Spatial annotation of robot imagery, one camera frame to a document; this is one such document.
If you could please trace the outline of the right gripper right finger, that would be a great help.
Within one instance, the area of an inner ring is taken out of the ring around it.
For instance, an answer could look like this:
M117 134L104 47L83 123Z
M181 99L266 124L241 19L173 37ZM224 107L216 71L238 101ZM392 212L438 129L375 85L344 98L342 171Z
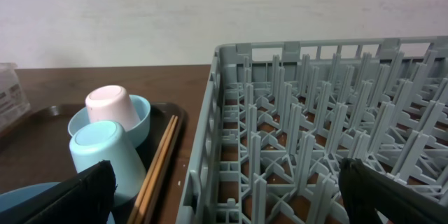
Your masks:
M362 160L343 158L339 190L350 224L381 223L383 214L394 224L447 224L447 207L366 167Z

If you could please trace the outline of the light blue cup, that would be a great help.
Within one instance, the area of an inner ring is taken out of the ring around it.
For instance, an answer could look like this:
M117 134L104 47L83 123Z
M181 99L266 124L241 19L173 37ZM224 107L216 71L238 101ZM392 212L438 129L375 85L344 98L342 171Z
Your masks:
M72 136L69 149L78 173L102 160L110 161L115 174L116 207L138 195L146 170L122 125L109 120L86 125Z

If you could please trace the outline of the large blue plate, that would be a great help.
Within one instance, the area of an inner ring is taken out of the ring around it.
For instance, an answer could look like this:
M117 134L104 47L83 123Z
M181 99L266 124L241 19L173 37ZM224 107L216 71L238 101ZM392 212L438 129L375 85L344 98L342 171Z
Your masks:
M43 183L38 185L31 185L25 188L20 188L11 192L7 192L1 196L1 212L14 207L15 205L30 199L31 197L34 197L38 195L39 193L42 193L43 191L51 188L52 186L56 185L58 183ZM114 223L115 219L113 217L113 214L110 213L108 217L108 221L106 224Z

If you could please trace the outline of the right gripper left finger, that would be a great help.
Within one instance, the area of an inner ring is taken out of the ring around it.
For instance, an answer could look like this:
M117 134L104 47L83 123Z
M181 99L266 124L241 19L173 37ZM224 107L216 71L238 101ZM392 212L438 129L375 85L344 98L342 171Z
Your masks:
M116 177L103 160L76 176L1 212L2 223L106 223Z

